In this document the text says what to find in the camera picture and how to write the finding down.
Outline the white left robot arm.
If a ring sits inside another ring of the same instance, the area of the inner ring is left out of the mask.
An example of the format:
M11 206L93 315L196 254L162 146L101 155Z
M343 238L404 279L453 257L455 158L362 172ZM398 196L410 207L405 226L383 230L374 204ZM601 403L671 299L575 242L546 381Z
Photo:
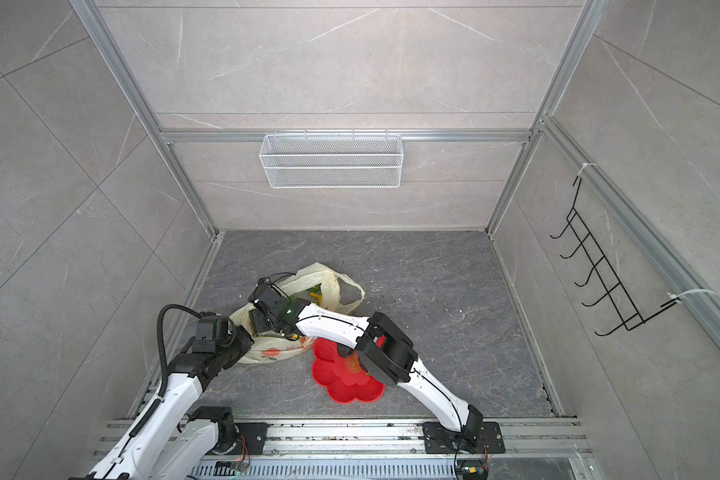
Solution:
M189 349L161 364L161 383L149 405L85 477L186 479L207 453L234 450L241 439L231 409L191 407L252 346L248 331L227 317L200 318Z

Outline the red flower-shaped plate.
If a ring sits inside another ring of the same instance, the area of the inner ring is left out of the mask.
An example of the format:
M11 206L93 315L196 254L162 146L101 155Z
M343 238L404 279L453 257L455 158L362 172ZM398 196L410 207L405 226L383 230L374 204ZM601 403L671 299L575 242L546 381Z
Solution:
M339 347L340 344L330 340L315 341L311 367L313 380L339 404L355 401L373 403L379 400L385 392L385 386L360 366L359 357L354 351L342 357Z

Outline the cream printed plastic bag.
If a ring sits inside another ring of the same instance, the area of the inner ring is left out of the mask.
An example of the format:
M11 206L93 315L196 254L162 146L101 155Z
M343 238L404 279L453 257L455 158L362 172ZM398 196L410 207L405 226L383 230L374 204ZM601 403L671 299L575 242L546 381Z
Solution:
M315 262L294 275L274 274L277 285L291 299L303 298L342 314L351 314L365 299L365 290L346 274ZM255 327L251 318L255 307L248 302L229 316L230 325L242 326L252 337L253 346L239 360L244 365L272 364L308 352L315 337L288 340L278 333Z

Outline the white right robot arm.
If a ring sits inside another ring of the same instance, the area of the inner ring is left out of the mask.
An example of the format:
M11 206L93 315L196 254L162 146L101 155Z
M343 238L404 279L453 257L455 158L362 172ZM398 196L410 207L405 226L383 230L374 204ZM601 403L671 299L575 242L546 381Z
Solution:
M276 333L325 339L352 349L375 380L399 386L426 406L454 451L482 446L482 413L427 369L412 340L385 314L357 317L291 299L268 277L258 281L248 301Z

